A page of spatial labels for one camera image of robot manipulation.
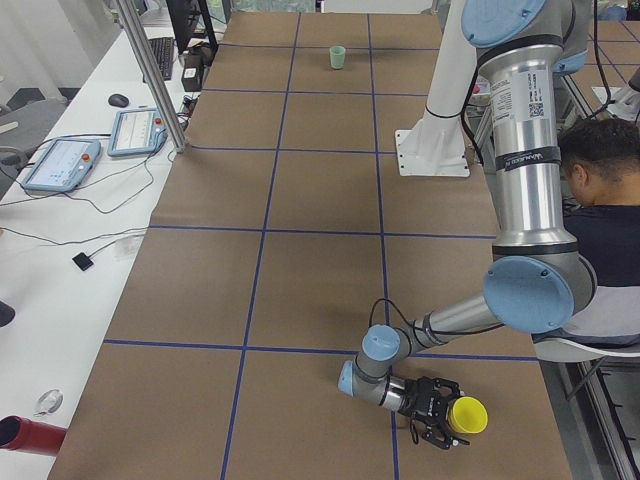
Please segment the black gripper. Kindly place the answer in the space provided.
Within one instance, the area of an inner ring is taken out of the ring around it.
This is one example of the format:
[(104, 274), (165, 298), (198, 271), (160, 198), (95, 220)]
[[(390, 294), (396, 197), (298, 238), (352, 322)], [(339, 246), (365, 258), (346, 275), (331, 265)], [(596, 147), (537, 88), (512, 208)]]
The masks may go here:
[(468, 440), (454, 435), (445, 424), (448, 404), (459, 397), (459, 384), (452, 380), (429, 377), (407, 379), (399, 413), (427, 425), (420, 437), (438, 448), (468, 446)]

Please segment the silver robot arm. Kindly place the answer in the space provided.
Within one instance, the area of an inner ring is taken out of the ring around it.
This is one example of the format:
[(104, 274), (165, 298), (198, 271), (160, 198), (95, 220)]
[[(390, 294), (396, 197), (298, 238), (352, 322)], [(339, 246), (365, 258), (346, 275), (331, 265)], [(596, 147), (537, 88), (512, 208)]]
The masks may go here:
[(400, 172), (463, 176), (461, 118), (478, 78), (489, 85), (500, 231), (479, 294), (400, 327), (371, 323), (338, 386), (405, 416), (414, 441), (447, 450), (488, 422), (457, 383), (391, 374), (397, 362), (503, 326), (541, 334), (564, 326), (596, 290), (596, 275), (563, 225), (554, 78), (585, 63), (588, 1), (455, 1), (423, 117), (396, 134)]

